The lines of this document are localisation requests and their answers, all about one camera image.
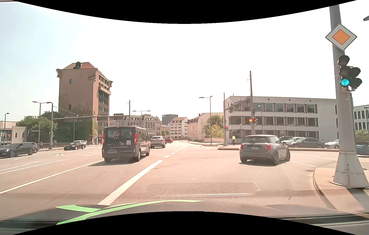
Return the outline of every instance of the van rear window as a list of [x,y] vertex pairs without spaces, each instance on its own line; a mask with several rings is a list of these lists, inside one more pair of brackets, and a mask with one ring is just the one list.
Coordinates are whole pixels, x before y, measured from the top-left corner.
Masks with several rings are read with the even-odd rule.
[[120,127],[120,128],[110,128],[106,131],[105,141],[112,140],[130,140],[134,138],[135,128],[131,127]]

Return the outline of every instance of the black van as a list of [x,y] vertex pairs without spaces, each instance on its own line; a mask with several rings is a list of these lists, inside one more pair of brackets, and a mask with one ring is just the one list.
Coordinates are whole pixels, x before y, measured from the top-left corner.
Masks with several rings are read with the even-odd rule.
[[137,126],[105,127],[102,144],[104,162],[112,159],[140,161],[141,156],[150,155],[150,140],[147,130]]

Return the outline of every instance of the sidewalk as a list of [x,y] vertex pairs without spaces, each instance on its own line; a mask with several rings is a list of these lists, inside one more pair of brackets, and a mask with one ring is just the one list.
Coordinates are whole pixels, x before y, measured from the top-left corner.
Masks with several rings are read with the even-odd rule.
[[[369,158],[360,158],[360,162],[369,163]],[[332,167],[329,165],[318,167],[313,173],[314,185],[326,204],[347,213],[369,213],[369,190],[348,189],[331,183],[330,180],[335,174],[335,168]],[[369,181],[369,171],[365,169],[364,172]]]

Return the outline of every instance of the sky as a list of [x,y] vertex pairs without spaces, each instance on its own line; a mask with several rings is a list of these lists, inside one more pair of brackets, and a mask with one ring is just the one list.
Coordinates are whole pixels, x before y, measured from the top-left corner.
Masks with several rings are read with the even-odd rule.
[[[340,5],[357,35],[345,50],[362,85],[354,105],[369,104],[369,1]],[[96,18],[25,3],[0,3],[0,120],[58,106],[56,69],[90,62],[113,81],[110,114],[131,110],[194,118],[222,112],[226,97],[335,99],[329,8],[214,24],[156,24]],[[50,111],[43,104],[41,111]]]

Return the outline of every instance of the white car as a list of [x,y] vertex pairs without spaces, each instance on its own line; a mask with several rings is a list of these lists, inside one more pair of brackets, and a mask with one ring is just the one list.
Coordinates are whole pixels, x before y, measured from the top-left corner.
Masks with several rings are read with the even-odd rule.
[[339,140],[333,140],[331,142],[325,143],[325,147],[326,148],[339,149],[340,148],[340,141]]

